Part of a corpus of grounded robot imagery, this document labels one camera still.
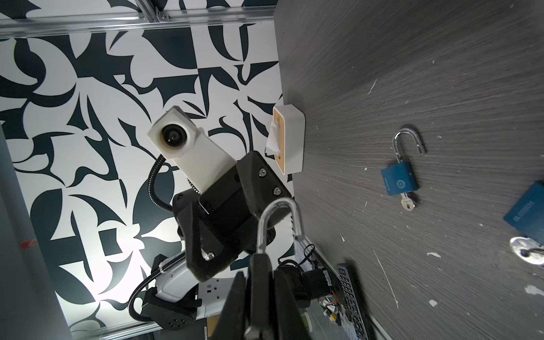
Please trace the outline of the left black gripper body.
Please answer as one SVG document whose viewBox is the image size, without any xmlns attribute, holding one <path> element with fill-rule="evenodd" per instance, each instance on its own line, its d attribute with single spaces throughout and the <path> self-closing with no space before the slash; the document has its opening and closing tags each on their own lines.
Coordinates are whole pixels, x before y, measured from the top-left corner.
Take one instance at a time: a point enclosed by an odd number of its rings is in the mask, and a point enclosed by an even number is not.
<svg viewBox="0 0 544 340">
<path fill-rule="evenodd" d="M 185 240 L 186 265 L 200 282 L 256 252 L 259 218 L 290 192 L 257 151 L 246 154 L 207 191 L 176 195 L 173 214 Z"/>
</svg>

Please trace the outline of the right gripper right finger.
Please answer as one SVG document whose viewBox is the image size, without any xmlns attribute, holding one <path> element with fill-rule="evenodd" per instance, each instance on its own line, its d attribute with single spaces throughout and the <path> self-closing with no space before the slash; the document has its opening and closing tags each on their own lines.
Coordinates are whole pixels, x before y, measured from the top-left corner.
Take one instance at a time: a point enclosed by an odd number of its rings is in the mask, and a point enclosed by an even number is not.
<svg viewBox="0 0 544 340">
<path fill-rule="evenodd" d="M 310 339 L 288 284 L 287 276 L 280 271 L 275 271 L 273 280 L 274 307 L 276 310 L 273 321 L 275 322 L 276 339 Z"/>
</svg>

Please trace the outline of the small black padlock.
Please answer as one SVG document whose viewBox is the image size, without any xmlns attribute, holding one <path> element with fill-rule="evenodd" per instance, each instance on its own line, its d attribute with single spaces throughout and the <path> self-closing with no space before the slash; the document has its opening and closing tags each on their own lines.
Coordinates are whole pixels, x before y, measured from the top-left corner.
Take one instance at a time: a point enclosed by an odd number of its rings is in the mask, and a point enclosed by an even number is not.
<svg viewBox="0 0 544 340">
<path fill-rule="evenodd" d="M 256 253 L 249 267 L 249 321 L 245 339 L 276 339 L 274 307 L 274 270 L 266 253 L 266 231 L 274 213 L 287 208 L 293 218 L 296 236 L 302 235 L 300 213 L 292 198 L 279 198 L 270 203 L 262 213 L 257 228 Z"/>
</svg>

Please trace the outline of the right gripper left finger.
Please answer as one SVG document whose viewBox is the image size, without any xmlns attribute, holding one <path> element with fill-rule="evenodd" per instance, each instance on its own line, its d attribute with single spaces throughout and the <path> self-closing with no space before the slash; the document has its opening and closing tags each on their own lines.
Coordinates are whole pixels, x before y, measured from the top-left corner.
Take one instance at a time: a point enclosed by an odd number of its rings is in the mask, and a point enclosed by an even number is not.
<svg viewBox="0 0 544 340">
<path fill-rule="evenodd" d="M 211 340 L 241 340 L 244 338 L 246 281 L 243 273 L 236 274 Z"/>
</svg>

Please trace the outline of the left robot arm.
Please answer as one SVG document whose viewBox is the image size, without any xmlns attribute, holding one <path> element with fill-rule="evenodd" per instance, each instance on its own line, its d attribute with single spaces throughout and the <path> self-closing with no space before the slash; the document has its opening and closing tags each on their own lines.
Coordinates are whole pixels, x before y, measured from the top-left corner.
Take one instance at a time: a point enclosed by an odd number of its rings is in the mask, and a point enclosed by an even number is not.
<svg viewBox="0 0 544 340">
<path fill-rule="evenodd" d="M 203 304 L 196 299 L 198 284 L 228 269 L 242 252 L 255 253 L 264 209 L 290 193 L 265 158 L 253 151 L 206 191 L 190 188 L 166 203 L 154 188 L 165 161 L 159 156 L 154 163 L 147 192 L 153 204 L 174 216 L 185 249 L 171 258 L 155 257 L 151 274 L 133 291 L 127 309 L 134 320 L 179 330 L 196 319 Z"/>
</svg>

